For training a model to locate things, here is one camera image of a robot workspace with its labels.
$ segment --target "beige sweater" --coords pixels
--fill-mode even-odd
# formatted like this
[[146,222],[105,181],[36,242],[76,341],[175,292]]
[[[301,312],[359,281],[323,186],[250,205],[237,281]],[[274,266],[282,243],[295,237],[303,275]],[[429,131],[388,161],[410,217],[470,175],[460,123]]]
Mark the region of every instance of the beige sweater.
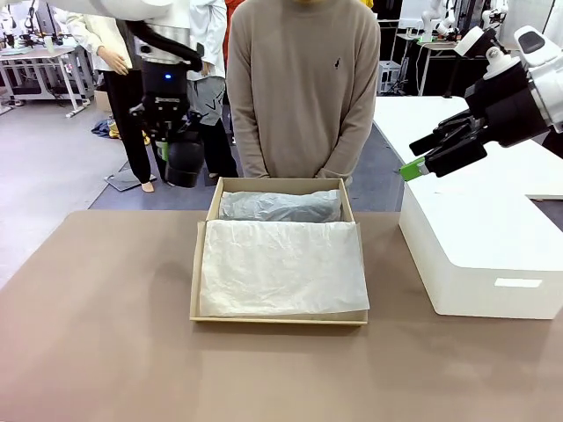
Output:
[[246,0],[227,86],[245,175],[348,178],[373,120],[379,26],[358,0]]

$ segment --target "person's hand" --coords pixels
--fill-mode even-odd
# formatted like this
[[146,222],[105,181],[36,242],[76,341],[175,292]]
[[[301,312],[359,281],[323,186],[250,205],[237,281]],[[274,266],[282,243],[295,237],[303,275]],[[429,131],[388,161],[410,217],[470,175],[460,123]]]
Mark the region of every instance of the person's hand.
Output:
[[118,75],[126,75],[129,73],[125,59],[109,48],[105,48],[104,46],[98,48],[98,56]]
[[207,76],[212,69],[213,69],[213,65],[211,63],[203,62],[203,69],[201,69],[201,75]]

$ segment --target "cardboard box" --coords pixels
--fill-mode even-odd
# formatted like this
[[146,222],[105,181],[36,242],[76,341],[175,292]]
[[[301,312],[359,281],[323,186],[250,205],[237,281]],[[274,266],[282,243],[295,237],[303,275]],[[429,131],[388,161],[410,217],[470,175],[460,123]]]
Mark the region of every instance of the cardboard box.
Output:
[[[344,182],[340,179],[300,179],[300,178],[220,178],[211,201],[207,221],[219,218],[219,205],[223,192],[272,192],[306,195],[320,191],[340,189],[342,199],[342,221],[354,222],[352,208],[348,200]],[[213,317],[200,316],[201,267],[203,246],[205,243],[206,223],[198,225],[197,243],[194,254],[194,274],[192,278],[192,298],[190,319],[192,321],[232,322],[232,323],[270,323],[270,324],[330,324],[330,325],[365,325],[368,323],[368,311],[343,312],[324,315],[294,316],[256,316],[256,317]]]
[[109,98],[105,91],[94,91],[94,100],[96,101],[96,108],[104,113],[112,113],[112,107],[109,104]]

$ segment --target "white shirt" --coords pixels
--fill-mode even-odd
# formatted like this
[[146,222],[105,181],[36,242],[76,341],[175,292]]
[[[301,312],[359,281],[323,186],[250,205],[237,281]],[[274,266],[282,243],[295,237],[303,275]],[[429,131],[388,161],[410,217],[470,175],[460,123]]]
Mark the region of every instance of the white shirt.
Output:
[[69,12],[66,25],[70,34],[86,51],[91,54],[92,64],[95,70],[112,70],[106,62],[98,56],[98,48],[101,46],[116,52],[125,59],[129,69],[133,66],[127,51],[127,46],[114,18],[102,16],[82,15]]
[[[192,48],[202,44],[205,48],[202,60],[213,65],[208,76],[225,78],[223,41],[227,32],[227,6],[224,0],[191,0],[190,30]],[[203,77],[201,72],[187,74],[190,81]]]

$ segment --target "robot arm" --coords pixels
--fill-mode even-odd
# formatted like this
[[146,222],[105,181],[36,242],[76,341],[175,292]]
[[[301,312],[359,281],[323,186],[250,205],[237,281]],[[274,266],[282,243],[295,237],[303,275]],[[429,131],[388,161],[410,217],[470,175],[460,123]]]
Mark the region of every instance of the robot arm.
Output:
[[498,28],[508,14],[508,0],[492,0],[491,9],[483,11],[483,29]]
[[[0,8],[19,0],[0,0]],[[141,40],[143,102],[131,109],[153,142],[162,146],[166,177],[177,186],[194,187],[203,166],[201,116],[189,122],[186,73],[200,71],[202,46],[188,47],[187,0],[49,0],[65,11],[126,20]]]
[[[442,21],[438,25],[433,25],[432,21],[440,18]],[[434,30],[446,39],[457,37],[456,11],[453,0],[432,0],[430,10],[422,12],[422,22],[424,23],[422,42],[431,42]]]
[[5,35],[12,35],[16,22],[7,6],[0,7],[0,29]]
[[487,73],[465,93],[468,111],[411,144],[415,155],[426,155],[401,169],[405,180],[432,172],[442,177],[475,163],[491,141],[511,147],[550,127],[563,132],[561,49],[531,26],[516,31],[515,41],[522,59],[507,55],[492,28],[473,28],[459,42],[458,54],[487,58]]

